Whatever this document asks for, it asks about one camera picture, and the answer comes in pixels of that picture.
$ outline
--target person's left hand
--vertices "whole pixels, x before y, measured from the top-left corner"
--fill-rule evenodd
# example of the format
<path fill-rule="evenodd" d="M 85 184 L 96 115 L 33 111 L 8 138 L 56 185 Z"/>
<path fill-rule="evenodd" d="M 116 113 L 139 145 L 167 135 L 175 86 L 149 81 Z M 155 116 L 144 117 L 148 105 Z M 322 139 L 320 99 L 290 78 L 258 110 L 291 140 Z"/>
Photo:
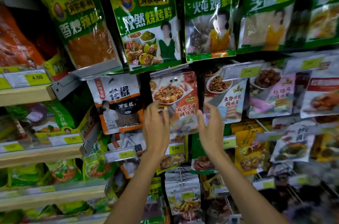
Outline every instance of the person's left hand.
<path fill-rule="evenodd" d="M 162 117 L 158 112 L 158 105 L 159 101 L 155 101 L 146 108 L 142 133 L 147 151 L 162 158 L 170 143 L 171 128 L 167 107 L 164 108 Z"/>

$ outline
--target black hair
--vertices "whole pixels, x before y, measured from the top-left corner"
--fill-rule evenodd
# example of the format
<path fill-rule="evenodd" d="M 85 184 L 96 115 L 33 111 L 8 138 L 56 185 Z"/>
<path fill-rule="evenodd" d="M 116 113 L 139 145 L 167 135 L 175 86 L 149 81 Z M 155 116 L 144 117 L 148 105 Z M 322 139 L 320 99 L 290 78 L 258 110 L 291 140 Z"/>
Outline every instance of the black hair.
<path fill-rule="evenodd" d="M 219 16 L 219 15 L 225 15 L 225 19 L 226 19 L 226 24 L 225 24 L 225 29 L 229 29 L 229 27 L 230 27 L 230 24 L 228 23 L 228 21 L 230 20 L 230 13 L 228 12 L 228 11 L 225 11 L 225 10 L 218 10 L 218 13 L 217 13 L 217 15 Z"/>
<path fill-rule="evenodd" d="M 168 26 L 168 29 L 169 31 L 172 31 L 172 27 L 171 27 L 171 24 L 168 22 L 168 21 L 165 21 L 161 24 L 160 26 L 160 29 L 162 30 L 162 28 L 167 25 Z"/>
<path fill-rule="evenodd" d="M 285 10 L 283 10 L 283 9 L 282 9 L 282 10 L 276 10 L 276 11 L 274 12 L 274 16 L 276 16 L 278 12 L 281 12 L 281 14 L 282 14 L 282 20 L 280 21 L 280 25 L 282 25 L 282 24 L 284 23 L 284 18 L 285 18 L 286 12 L 285 12 Z"/>

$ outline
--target white plate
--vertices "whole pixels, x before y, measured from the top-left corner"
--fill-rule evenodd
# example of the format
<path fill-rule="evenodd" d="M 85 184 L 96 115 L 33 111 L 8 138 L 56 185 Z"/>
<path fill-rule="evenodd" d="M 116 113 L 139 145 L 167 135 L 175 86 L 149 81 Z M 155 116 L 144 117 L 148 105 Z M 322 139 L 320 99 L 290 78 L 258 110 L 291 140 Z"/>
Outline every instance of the white plate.
<path fill-rule="evenodd" d="M 228 89 L 226 89 L 226 90 L 224 90 L 224 91 L 222 91 L 222 92 L 212 92 L 212 91 L 210 91 L 210 89 L 209 89 L 209 84 L 210 84 L 210 82 L 212 81 L 212 79 L 214 79 L 215 77 L 218 77 L 219 75 L 215 75 L 215 76 L 213 76 L 213 77 L 211 77 L 208 81 L 207 81 L 207 83 L 206 83 L 206 89 L 210 92 L 210 93 L 212 93 L 212 94 L 222 94 L 222 93 L 225 93 L 227 90 L 229 90 L 231 87 L 232 87 L 232 85 L 233 85 L 233 81 L 232 80 L 228 80 L 228 81 L 231 81 L 231 85 L 228 87 Z"/>
<path fill-rule="evenodd" d="M 182 87 L 177 86 L 177 85 L 173 85 L 173 86 L 174 86 L 174 87 L 178 87 L 178 88 L 180 88 L 180 89 L 182 90 L 182 92 L 183 92 L 182 96 L 181 96 L 177 101 L 174 101 L 173 103 L 164 104 L 164 103 L 160 102 L 160 104 L 162 104 L 162 105 L 172 105 L 172 104 L 175 104 L 176 102 L 178 102 L 181 98 L 183 98 L 183 97 L 185 96 L 185 91 L 182 89 Z M 161 87 L 159 87 L 158 89 L 156 88 L 155 91 L 153 92 L 153 94 L 152 94 L 153 101 L 156 101 L 156 99 L 154 98 L 155 93 L 158 92 L 159 89 L 161 89 L 162 87 L 164 87 L 164 86 L 161 86 Z"/>
<path fill-rule="evenodd" d="M 273 69 L 275 72 L 280 73 L 280 77 L 282 78 L 282 76 L 281 76 L 282 70 L 281 70 L 281 69 L 277 69 L 277 68 L 267 68 L 267 69 L 264 69 L 264 70 L 270 70 L 270 69 Z M 256 88 L 265 90 L 266 88 L 262 88 L 262 87 L 257 86 L 256 84 L 254 84 L 256 78 L 257 78 L 257 77 L 252 77 L 252 78 L 250 78 L 250 79 L 249 79 L 249 83 L 250 83 L 252 86 L 256 87 Z"/>

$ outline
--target red label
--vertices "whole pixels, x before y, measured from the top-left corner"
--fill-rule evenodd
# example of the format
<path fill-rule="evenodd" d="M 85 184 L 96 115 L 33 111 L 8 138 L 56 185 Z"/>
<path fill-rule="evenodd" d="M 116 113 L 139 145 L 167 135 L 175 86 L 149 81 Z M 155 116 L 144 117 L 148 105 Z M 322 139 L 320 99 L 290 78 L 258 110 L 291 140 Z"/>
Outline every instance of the red label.
<path fill-rule="evenodd" d="M 102 86 L 102 83 L 101 83 L 101 79 L 100 78 L 94 79 L 94 81 L 95 81 L 95 85 L 97 86 L 100 98 L 104 100 L 106 98 L 106 95 L 105 95 L 104 87 Z"/>
<path fill-rule="evenodd" d="M 339 89 L 339 78 L 315 77 L 311 78 L 307 91 L 331 92 L 336 89 Z"/>

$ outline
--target hand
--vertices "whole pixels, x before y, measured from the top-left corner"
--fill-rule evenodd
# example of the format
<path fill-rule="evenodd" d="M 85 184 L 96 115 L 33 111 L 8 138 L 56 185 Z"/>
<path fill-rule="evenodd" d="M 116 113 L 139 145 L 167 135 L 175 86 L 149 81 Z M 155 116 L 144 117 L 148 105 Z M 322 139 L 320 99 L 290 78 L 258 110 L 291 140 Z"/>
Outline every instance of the hand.
<path fill-rule="evenodd" d="M 202 147 L 208 156 L 223 151 L 223 135 L 225 124 L 215 106 L 205 103 L 204 106 L 210 110 L 210 122 L 205 125 L 202 111 L 197 111 L 199 138 Z"/>
<path fill-rule="evenodd" d="M 159 101 L 151 103 L 145 111 L 142 133 L 146 141 L 147 152 L 163 158 L 170 143 L 170 117 L 167 107 L 163 117 L 158 112 Z"/>

